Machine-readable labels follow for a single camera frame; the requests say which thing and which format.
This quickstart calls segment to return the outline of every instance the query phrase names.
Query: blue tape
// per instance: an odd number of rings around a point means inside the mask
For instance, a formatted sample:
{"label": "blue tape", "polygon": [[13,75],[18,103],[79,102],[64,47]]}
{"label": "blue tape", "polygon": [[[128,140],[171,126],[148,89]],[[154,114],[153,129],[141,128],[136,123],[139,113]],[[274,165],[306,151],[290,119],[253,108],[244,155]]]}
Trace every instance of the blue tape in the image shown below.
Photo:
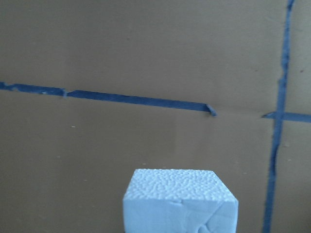
{"label": "blue tape", "polygon": [[[264,115],[263,118],[275,119],[276,113],[275,112],[268,113]],[[284,113],[283,120],[311,123],[311,115],[299,113]]]}
{"label": "blue tape", "polygon": [[212,116],[217,115],[215,110],[210,105],[205,104],[205,103],[195,103],[195,102],[178,101],[178,100],[164,100],[164,99],[155,99],[155,98],[138,97],[138,96],[124,96],[124,95],[117,95],[117,94],[108,94],[108,93],[81,91],[81,90],[67,92],[65,89],[57,88],[57,87],[34,86],[34,85],[26,85],[26,84],[8,85],[4,82],[0,82],[0,90],[8,90],[8,91],[17,90],[17,91],[28,92],[28,93],[63,96],[64,98],[74,97],[74,98],[83,98],[83,99],[90,99],[90,100],[103,100],[103,101],[114,101],[114,102],[132,103],[132,104],[143,104],[143,105],[158,106],[158,107],[165,107],[165,108],[187,109],[187,110],[210,112]]}
{"label": "blue tape", "polygon": [[284,30],[284,42],[281,65],[283,69],[283,76],[279,80],[278,95],[277,95],[277,106],[275,112],[275,126],[273,134],[273,142],[271,149],[270,165],[269,165],[269,178],[268,178],[268,188],[266,196],[266,207],[264,212],[263,220],[263,233],[269,233],[271,230],[272,213],[275,197],[275,187],[276,187],[276,159],[277,152],[281,142],[283,120],[284,120],[284,110],[286,102],[286,90],[287,90],[287,79],[288,79],[288,69],[290,62],[290,25],[291,25],[291,15],[293,4],[295,0],[288,0],[287,3],[287,13],[286,22]]}

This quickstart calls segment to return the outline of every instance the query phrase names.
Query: block's top face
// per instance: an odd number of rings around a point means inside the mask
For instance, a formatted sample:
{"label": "block's top face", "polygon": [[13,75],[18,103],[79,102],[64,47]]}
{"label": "block's top face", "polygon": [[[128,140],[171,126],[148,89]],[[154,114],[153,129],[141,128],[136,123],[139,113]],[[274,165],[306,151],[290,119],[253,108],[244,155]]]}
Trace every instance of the block's top face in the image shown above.
{"label": "block's top face", "polygon": [[137,169],[124,200],[144,199],[236,201],[213,171]]}

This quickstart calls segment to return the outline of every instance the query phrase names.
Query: horizontal blue tape strip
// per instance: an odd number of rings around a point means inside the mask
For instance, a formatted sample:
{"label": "horizontal blue tape strip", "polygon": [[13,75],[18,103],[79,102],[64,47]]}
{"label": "horizontal blue tape strip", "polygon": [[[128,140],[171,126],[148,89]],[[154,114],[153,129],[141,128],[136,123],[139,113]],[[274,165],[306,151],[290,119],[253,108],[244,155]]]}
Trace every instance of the horizontal blue tape strip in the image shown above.
{"label": "horizontal blue tape strip", "polygon": [[[275,119],[275,117],[276,117],[275,112],[268,113],[263,116],[263,118],[269,118],[269,119]],[[299,114],[299,113],[284,113],[283,120],[311,123],[311,115]]]}
{"label": "horizontal blue tape strip", "polygon": [[179,100],[164,100],[164,99],[155,99],[155,98],[148,98],[148,97],[125,96],[125,95],[118,95],[118,94],[108,94],[108,93],[81,91],[81,90],[74,90],[72,92],[67,92],[65,89],[57,88],[57,87],[34,86],[34,85],[27,85],[27,84],[8,85],[4,82],[0,82],[0,90],[8,90],[8,91],[16,90],[16,91],[28,92],[28,93],[63,96],[65,98],[74,97],[74,98],[83,98],[83,99],[90,99],[90,100],[103,100],[103,101],[123,102],[123,103],[132,103],[132,104],[143,104],[143,105],[158,106],[158,107],[165,107],[165,108],[187,109],[187,110],[210,112],[212,116],[217,115],[215,110],[208,104],[179,101]]}

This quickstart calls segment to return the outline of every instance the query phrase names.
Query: white foam block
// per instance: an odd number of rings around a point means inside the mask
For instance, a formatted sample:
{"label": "white foam block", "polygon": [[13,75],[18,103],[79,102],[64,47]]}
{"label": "white foam block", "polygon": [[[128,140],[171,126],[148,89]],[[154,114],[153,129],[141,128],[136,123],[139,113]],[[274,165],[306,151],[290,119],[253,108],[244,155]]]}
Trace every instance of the white foam block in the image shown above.
{"label": "white foam block", "polygon": [[213,171],[137,169],[123,217],[126,233],[235,233],[238,200]]}

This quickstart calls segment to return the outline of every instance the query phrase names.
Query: styrofoam cube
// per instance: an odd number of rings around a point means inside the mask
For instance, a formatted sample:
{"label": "styrofoam cube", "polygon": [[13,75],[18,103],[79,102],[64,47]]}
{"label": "styrofoam cube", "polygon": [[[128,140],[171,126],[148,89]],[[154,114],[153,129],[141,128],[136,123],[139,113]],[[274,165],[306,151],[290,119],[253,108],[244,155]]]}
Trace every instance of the styrofoam cube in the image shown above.
{"label": "styrofoam cube", "polygon": [[126,233],[235,233],[238,200],[213,171],[137,169],[123,218]]}

